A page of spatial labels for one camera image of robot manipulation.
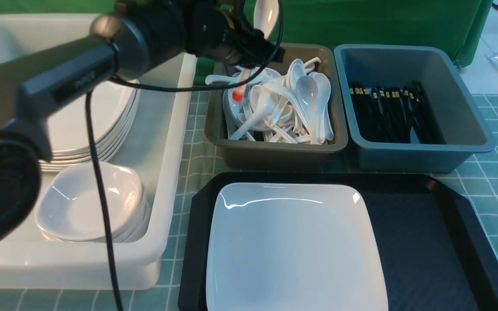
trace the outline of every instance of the green tiled tablecloth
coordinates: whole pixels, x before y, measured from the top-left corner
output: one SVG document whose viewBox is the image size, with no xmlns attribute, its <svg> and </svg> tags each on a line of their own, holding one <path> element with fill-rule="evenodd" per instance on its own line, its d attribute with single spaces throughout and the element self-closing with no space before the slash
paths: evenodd
<svg viewBox="0 0 498 311">
<path fill-rule="evenodd" d="M 498 96 L 474 96 L 498 142 Z M 129 311 L 176 311 L 192 197 L 214 175 L 231 171 L 203 135 L 208 92 L 192 95 L 180 179 L 168 245 L 158 284 L 148 291 L 123 291 Z M 358 173 L 351 154 L 332 156 L 323 171 Z M 498 257 L 498 143 L 488 154 L 471 157 L 448 175 L 433 175 L 472 202 Z M 0 290 L 0 311 L 111 311 L 110 291 Z"/>
</svg>

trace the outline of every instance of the blue-gray plastic bin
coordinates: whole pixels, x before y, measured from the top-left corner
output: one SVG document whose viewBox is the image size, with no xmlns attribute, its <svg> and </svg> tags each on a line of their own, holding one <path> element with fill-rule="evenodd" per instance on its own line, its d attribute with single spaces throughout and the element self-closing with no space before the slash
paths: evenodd
<svg viewBox="0 0 498 311">
<path fill-rule="evenodd" d="M 495 139 L 449 57 L 429 47 L 345 44 L 335 48 L 339 82 L 358 165 L 366 171 L 449 173 L 474 153 L 495 148 Z M 446 144 L 382 143 L 358 131 L 349 83 L 365 87 L 421 81 L 433 119 Z"/>
</svg>

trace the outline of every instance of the white plate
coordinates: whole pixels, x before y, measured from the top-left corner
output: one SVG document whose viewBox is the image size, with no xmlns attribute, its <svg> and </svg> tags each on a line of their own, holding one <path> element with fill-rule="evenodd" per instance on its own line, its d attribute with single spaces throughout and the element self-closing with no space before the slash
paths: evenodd
<svg viewBox="0 0 498 311">
<path fill-rule="evenodd" d="M 111 82 L 101 83 L 93 91 L 92 116 L 95 141 L 101 140 L 123 114 L 133 89 Z M 78 98 L 48 120 L 49 140 L 54 153 L 87 148 L 85 96 Z"/>
<path fill-rule="evenodd" d="M 124 141 L 126 140 L 126 137 L 128 136 L 128 133 L 130 132 L 130 129 L 132 128 L 134 118 L 131 118 L 130 122 L 124 127 L 123 131 L 117 136 L 117 139 L 115 142 L 113 142 L 113 145 L 109 146 L 106 150 L 98 150 L 98 160 L 100 162 L 107 162 L 109 161 L 120 149 Z M 58 172 L 62 171 L 67 167 L 70 167 L 72 165 L 77 165 L 81 163 L 91 163 L 91 156 L 86 156 L 83 157 L 81 160 L 77 162 L 72 162 L 72 161 L 67 161 L 66 163 L 59 162 L 59 163 L 53 163 L 47 164 L 47 163 L 40 163 L 40 168 L 42 171 L 52 171 L 52 172 Z"/>
<path fill-rule="evenodd" d="M 143 185 L 131 169 L 101 163 L 109 219 L 113 232 L 121 231 L 141 205 Z M 101 204 L 91 163 L 59 173 L 36 208 L 38 227 L 60 240 L 86 241 L 105 236 Z"/>
<path fill-rule="evenodd" d="M 108 145 L 112 143 L 112 141 L 116 140 L 119 132 L 123 130 L 128 120 L 132 117 L 132 112 L 135 112 L 137 110 L 137 104 L 139 102 L 138 98 L 139 93 L 140 93 L 139 91 L 133 92 L 131 97 L 132 100 L 128 103 L 128 105 L 124 109 L 122 116 L 120 116 L 117 123 L 113 126 L 112 130 L 110 130 L 103 138 L 101 138 L 101 140 L 96 142 L 97 149 L 107 148 Z M 85 156 L 89 156 L 89 148 L 87 148 L 86 150 L 79 149 L 76 150 L 75 153 L 69 153 L 69 154 L 54 153 L 53 159 L 54 161 L 61 161 L 61 160 L 77 159 Z"/>
<path fill-rule="evenodd" d="M 237 183 L 216 199 L 209 311 L 387 311 L 361 195 L 344 185 Z"/>
<path fill-rule="evenodd" d="M 122 139 L 124 133 L 127 133 L 130 130 L 136 117 L 137 108 L 138 98 L 134 99 L 134 102 L 129 108 L 128 112 L 124 114 L 123 120 L 120 120 L 119 123 L 113 128 L 113 130 L 103 140 L 101 140 L 102 143 L 97 146 L 97 153 L 99 155 L 107 152 L 107 150 L 114 149 L 117 146 L 117 142 Z M 40 161 L 40 164 L 44 166 L 71 165 L 75 163 L 83 163 L 89 161 L 89 159 L 90 157 L 88 150 L 87 153 L 81 153 L 67 157 L 55 156 L 54 160 L 51 161 L 51 163 Z"/>
<path fill-rule="evenodd" d="M 103 146 L 102 148 L 97 148 L 99 161 L 106 162 L 110 160 L 118 152 L 118 150 L 126 140 L 126 137 L 130 132 L 130 129 L 132 128 L 132 124 L 136 117 L 137 107 L 138 105 L 136 102 L 132 106 L 130 116 L 128 116 L 128 120 L 126 120 L 126 124 L 124 124 L 123 128 L 120 130 L 119 133 L 116 133 L 116 135 L 114 135 L 113 140 L 109 141 L 109 143 L 105 144 L 105 146 Z M 87 155 L 83 155 L 77 158 L 72 158 L 67 160 L 56 160 L 52 161 L 51 163 L 40 161 L 40 168 L 42 171 L 56 172 L 56 171 L 62 171 L 63 169 L 71 165 L 77 165 L 80 163 L 87 163 L 87 162 L 91 162 L 91 156 L 89 155 L 89 153 Z"/>
</svg>

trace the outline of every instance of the red tip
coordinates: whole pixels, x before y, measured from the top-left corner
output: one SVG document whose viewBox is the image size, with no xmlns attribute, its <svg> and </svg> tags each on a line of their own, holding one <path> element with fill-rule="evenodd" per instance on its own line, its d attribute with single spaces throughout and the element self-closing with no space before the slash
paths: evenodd
<svg viewBox="0 0 498 311">
<path fill-rule="evenodd" d="M 233 99 L 235 102 L 241 102 L 241 100 L 243 100 L 243 93 L 233 92 L 233 93 L 232 93 L 232 99 Z"/>
</svg>

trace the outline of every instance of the stack of white bowls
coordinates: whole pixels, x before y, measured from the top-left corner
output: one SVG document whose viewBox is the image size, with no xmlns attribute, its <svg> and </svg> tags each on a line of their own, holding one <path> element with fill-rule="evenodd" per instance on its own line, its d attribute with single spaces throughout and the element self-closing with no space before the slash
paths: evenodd
<svg viewBox="0 0 498 311">
<path fill-rule="evenodd" d="M 75 100 L 48 120 L 53 161 L 40 161 L 42 171 L 62 171 L 79 163 L 90 162 L 87 139 L 85 96 Z M 140 91 L 101 83 L 93 91 L 91 117 L 99 161 L 111 159 L 132 127 Z"/>
<path fill-rule="evenodd" d="M 139 240 L 151 214 L 140 176 L 127 167 L 100 165 L 113 242 Z M 34 219 L 50 241 L 104 242 L 93 164 L 74 165 L 59 173 L 36 207 Z"/>
</svg>

